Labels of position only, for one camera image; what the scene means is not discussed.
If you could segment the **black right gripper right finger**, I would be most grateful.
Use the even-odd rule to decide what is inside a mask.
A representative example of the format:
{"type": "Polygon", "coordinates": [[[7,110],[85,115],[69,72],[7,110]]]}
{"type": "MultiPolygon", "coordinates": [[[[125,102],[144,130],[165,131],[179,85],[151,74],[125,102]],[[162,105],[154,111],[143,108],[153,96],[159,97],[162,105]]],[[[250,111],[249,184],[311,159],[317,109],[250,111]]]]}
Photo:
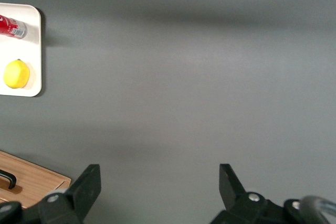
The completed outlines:
{"type": "Polygon", "coordinates": [[[283,208],[256,192],[245,191],[229,164],[219,166],[219,192],[225,206],[211,223],[288,223],[283,208]]]}

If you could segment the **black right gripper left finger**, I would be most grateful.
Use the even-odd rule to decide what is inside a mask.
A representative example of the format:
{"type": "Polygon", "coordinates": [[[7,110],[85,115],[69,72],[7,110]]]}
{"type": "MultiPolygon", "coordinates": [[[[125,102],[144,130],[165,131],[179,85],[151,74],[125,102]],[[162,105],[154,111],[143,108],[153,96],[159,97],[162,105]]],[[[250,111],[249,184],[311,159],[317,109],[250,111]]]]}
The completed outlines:
{"type": "Polygon", "coordinates": [[[83,223],[100,192],[100,165],[90,164],[66,191],[50,193],[26,209],[26,223],[83,223]]]}

